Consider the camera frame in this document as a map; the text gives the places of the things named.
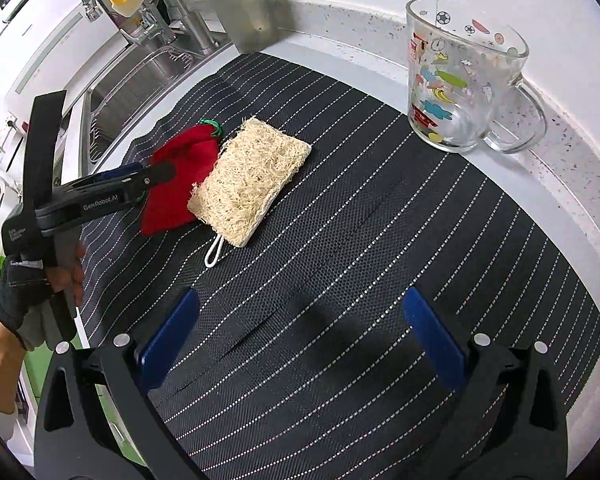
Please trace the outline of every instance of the white countertop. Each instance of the white countertop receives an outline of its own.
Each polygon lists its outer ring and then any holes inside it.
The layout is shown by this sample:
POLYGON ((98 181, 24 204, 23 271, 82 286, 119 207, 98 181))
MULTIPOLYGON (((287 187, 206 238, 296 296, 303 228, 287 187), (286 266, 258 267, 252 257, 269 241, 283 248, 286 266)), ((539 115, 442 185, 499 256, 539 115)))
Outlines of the white countertop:
MULTIPOLYGON (((311 36, 292 34, 264 51, 336 78, 407 113, 405 67, 360 49, 311 36)), ((107 157, 101 171, 118 167, 130 143, 151 131, 194 85, 238 56, 234 47, 220 53, 163 99, 107 157)), ((63 176, 77 176, 75 143, 64 156, 63 176)), ((507 156, 486 146, 465 157, 498 184, 544 230, 560 249, 600 310, 600 231, 563 182, 530 154, 507 156)), ((82 326, 78 332, 88 345, 82 326)), ((568 413, 569 471, 600 437, 600 359, 580 397, 568 413)))

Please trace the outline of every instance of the gloved hand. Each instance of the gloved hand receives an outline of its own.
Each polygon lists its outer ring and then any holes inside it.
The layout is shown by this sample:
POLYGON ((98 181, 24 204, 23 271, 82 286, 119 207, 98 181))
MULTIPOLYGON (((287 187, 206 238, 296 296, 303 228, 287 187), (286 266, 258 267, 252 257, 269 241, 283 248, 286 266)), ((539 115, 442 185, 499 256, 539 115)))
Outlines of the gloved hand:
POLYGON ((53 294, 72 287, 75 304, 82 303, 84 273, 79 258, 85 255, 76 247, 73 269, 43 269, 42 261, 21 261, 8 256, 0 271, 0 323, 16 335, 26 350, 44 342, 42 316, 37 308, 53 294))

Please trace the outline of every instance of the black pinstripe fabric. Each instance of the black pinstripe fabric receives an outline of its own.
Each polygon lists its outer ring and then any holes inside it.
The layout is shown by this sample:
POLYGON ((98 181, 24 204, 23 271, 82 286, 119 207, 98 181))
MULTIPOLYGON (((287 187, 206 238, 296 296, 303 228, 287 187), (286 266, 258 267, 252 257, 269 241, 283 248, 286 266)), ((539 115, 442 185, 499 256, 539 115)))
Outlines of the black pinstripe fabric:
POLYGON ((198 290, 198 325, 151 397, 210 478, 408 478, 455 399, 402 319, 410 285, 499 343, 544 340, 571 407, 600 355, 585 287, 513 200, 420 142, 395 109, 249 54, 195 86, 125 162, 148 161, 201 118, 233 135, 250 116, 313 150, 247 247, 206 269, 210 228, 145 238, 140 208, 83 231, 92 345, 146 340, 183 286, 198 290))

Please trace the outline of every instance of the mug handle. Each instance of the mug handle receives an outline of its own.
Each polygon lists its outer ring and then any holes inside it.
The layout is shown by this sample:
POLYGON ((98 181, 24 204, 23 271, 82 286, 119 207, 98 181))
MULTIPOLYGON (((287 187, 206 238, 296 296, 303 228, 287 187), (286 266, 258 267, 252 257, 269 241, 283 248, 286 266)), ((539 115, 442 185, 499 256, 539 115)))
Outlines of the mug handle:
POLYGON ((538 142, 542 140, 545 136, 548 123, 546 121, 546 116, 544 114, 544 101, 542 96, 538 93, 538 91, 533 88, 533 86, 520 75, 517 81, 514 81, 512 86, 517 89, 522 95, 524 95, 529 102, 536 108, 536 112, 538 113, 538 117, 542 122, 542 127, 533 134, 528 139, 520 139, 520 137, 503 126, 502 124, 493 121, 494 124, 497 124, 501 129, 507 132, 511 137, 518 139, 517 142, 509 142, 500 138, 500 136, 493 130, 489 130, 487 134, 484 136, 484 142, 486 142, 490 148, 496 150, 500 153, 505 153, 509 155, 511 153, 521 152, 522 150, 526 150, 527 148, 531 148, 535 146, 538 142))

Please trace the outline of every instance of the stainless steel sink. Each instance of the stainless steel sink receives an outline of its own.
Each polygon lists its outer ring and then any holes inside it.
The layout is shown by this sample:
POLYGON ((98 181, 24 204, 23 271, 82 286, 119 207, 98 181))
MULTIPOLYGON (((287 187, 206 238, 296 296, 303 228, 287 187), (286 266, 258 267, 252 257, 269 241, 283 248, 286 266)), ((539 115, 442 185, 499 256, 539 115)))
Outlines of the stainless steel sink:
POLYGON ((80 173, 96 171, 116 140, 134 127, 204 58, 176 46, 130 46, 86 92, 80 173))

